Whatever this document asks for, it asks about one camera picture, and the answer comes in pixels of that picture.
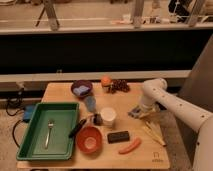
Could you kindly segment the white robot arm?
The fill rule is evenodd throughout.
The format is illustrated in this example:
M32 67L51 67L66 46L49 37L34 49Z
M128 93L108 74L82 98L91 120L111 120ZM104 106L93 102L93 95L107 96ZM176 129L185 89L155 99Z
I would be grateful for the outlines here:
M198 134L193 171L213 171L213 113L168 93L166 89L167 82L163 78L144 81L139 103L142 111L150 111L158 102L193 129Z

